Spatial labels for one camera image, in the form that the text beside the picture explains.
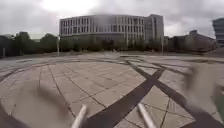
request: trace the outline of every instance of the lamp post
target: lamp post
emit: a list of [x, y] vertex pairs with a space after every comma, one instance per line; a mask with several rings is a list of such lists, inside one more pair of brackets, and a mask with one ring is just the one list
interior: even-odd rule
[[60, 42], [60, 35], [57, 36], [57, 53], [58, 53], [58, 56], [60, 56], [60, 51], [59, 51], [60, 45], [59, 45], [59, 42]]

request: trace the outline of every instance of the metal bar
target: metal bar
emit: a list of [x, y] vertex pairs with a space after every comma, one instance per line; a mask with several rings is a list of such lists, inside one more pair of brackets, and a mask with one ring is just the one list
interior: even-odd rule
[[153, 119], [150, 117], [148, 112], [146, 111], [145, 107], [142, 104], [138, 104], [138, 109], [141, 113], [141, 116], [143, 117], [145, 121], [145, 125], [147, 128], [157, 128]]
[[86, 114], [87, 114], [87, 106], [82, 105], [82, 108], [81, 108], [79, 114], [75, 118], [72, 128], [80, 128], [83, 123], [83, 120], [86, 117]]

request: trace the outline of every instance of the window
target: window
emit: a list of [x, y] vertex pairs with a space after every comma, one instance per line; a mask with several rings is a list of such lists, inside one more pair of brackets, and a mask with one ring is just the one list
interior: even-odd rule
[[73, 27], [73, 33], [77, 33], [77, 28]]
[[117, 25], [113, 26], [113, 32], [117, 32]]

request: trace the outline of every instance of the cloud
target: cloud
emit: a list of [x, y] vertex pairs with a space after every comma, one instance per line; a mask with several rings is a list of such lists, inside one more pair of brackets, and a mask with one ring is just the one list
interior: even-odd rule
[[39, 0], [1, 0], [0, 34], [28, 31], [33, 38], [58, 32], [57, 14], [45, 11]]
[[165, 35], [187, 34], [192, 29], [214, 37], [212, 20], [224, 15], [223, 0], [101, 0], [91, 10], [113, 14], [164, 16]]
[[224, 16], [223, 8], [223, 0], [1, 0], [0, 34], [57, 34], [59, 18], [69, 16], [154, 13], [164, 16], [165, 35], [183, 35], [197, 29], [214, 37], [212, 20]]

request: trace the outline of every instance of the white building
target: white building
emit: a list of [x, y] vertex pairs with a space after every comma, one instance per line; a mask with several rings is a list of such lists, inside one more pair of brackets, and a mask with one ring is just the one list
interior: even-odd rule
[[92, 15], [60, 19], [60, 37], [66, 40], [93, 39], [126, 43], [137, 40], [163, 40], [163, 17], [130, 15]]

